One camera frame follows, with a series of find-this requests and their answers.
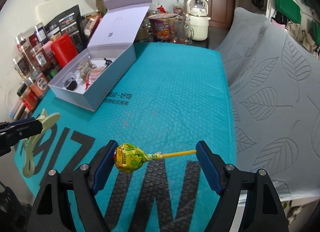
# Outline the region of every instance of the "red container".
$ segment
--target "red container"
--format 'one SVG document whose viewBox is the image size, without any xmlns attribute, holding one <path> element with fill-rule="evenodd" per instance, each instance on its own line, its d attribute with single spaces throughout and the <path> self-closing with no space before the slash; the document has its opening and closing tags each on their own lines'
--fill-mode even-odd
<svg viewBox="0 0 320 232">
<path fill-rule="evenodd" d="M 55 40 L 51 45 L 51 49 L 63 68 L 79 54 L 67 33 Z"/>
</svg>

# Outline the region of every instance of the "bubble wrap mat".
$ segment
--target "bubble wrap mat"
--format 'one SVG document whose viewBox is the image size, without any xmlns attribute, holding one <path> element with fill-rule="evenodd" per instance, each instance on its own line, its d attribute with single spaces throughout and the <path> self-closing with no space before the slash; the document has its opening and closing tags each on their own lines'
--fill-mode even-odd
<svg viewBox="0 0 320 232">
<path fill-rule="evenodd" d="M 135 44 L 137 61 L 96 112 L 55 98 L 45 108 L 61 118 L 34 149 L 35 175 L 25 181 L 36 196 L 43 177 L 89 163 L 110 139 L 146 153 L 193 150 L 204 140 L 235 164 L 234 125 L 220 54 L 170 43 Z M 22 171 L 19 144 L 15 162 Z M 145 163 L 132 174 L 113 168 L 97 203 L 113 231 L 204 231 L 218 202 L 195 155 Z M 77 231 L 84 231 L 73 192 L 69 200 Z"/>
</svg>

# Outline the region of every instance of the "lollipop stick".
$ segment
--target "lollipop stick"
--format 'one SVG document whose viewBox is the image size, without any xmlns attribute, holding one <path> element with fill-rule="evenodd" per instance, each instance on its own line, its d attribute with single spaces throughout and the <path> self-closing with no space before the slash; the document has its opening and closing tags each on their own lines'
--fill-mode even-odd
<svg viewBox="0 0 320 232">
<path fill-rule="evenodd" d="M 196 150 L 190 150 L 190 151 L 185 151 L 185 152 L 164 154 L 164 155 L 161 155 L 161 156 L 163 158 L 168 158 L 168 157 L 174 157 L 174 156 L 180 156 L 180 155 L 191 155 L 191 154 L 195 154 L 196 152 L 197 152 Z"/>
</svg>

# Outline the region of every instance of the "cardboard box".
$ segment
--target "cardboard box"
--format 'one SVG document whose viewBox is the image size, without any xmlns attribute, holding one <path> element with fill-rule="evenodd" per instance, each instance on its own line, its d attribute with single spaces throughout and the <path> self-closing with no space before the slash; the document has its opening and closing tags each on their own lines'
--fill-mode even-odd
<svg viewBox="0 0 320 232">
<path fill-rule="evenodd" d="M 103 17 L 87 49 L 68 63 L 49 83 L 56 97 L 90 111 L 96 111 L 113 86 L 136 60 L 133 47 L 139 27 L 152 0 L 108 0 L 108 12 Z M 81 61 L 103 60 L 113 63 L 84 92 L 64 87 L 65 75 L 75 73 Z"/>
</svg>

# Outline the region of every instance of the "metal screw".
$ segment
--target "metal screw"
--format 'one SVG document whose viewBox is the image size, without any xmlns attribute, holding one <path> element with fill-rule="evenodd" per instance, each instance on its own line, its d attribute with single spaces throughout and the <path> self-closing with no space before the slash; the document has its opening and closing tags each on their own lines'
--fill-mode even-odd
<svg viewBox="0 0 320 232">
<path fill-rule="evenodd" d="M 55 175 L 56 173 L 57 173 L 56 170 L 50 170 L 50 171 L 48 172 L 48 174 L 49 174 L 50 176 L 53 176 L 53 175 Z"/>
<path fill-rule="evenodd" d="M 235 169 L 235 167 L 234 167 L 232 164 L 227 164 L 227 165 L 226 165 L 226 169 L 227 169 L 228 171 L 233 171 L 233 170 Z"/>
<path fill-rule="evenodd" d="M 265 176 L 265 175 L 267 174 L 267 172 L 266 172 L 264 169 L 260 169 L 260 170 L 259 170 L 259 174 L 260 174 L 261 176 Z"/>
<path fill-rule="evenodd" d="M 82 164 L 80 166 L 80 170 L 82 170 L 82 171 L 86 171 L 87 169 L 89 169 L 89 165 L 87 165 L 87 164 Z"/>
</svg>

